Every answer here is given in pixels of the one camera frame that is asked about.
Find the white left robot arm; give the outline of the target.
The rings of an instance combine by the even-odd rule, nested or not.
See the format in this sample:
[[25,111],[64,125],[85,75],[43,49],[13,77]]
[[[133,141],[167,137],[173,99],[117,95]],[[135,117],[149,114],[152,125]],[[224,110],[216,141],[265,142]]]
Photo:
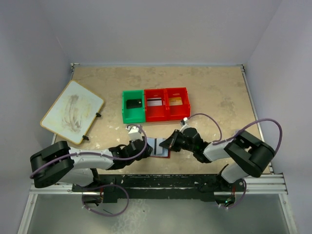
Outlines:
[[30,157],[36,188],[72,183],[95,191],[100,187],[97,170],[119,170],[135,161],[148,158],[153,148],[146,140],[134,140],[105,150],[80,150],[59,141]]

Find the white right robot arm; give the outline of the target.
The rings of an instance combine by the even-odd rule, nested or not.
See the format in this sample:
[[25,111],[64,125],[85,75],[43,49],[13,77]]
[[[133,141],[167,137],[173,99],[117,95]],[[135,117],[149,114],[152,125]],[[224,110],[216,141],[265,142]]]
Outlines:
[[204,141],[196,128],[175,130],[160,147],[169,151],[186,150],[201,163],[212,163],[231,158],[234,162],[225,166],[217,178],[217,186],[223,191],[233,187],[234,182],[247,176],[260,177],[275,156],[275,150],[247,131],[242,131],[220,144]]

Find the red leather card holder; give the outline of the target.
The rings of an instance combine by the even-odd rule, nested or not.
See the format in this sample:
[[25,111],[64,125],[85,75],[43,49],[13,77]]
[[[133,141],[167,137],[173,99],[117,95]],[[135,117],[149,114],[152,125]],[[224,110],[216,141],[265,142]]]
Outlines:
[[164,140],[164,138],[147,138],[147,143],[153,148],[151,157],[170,158],[170,151],[160,146]]

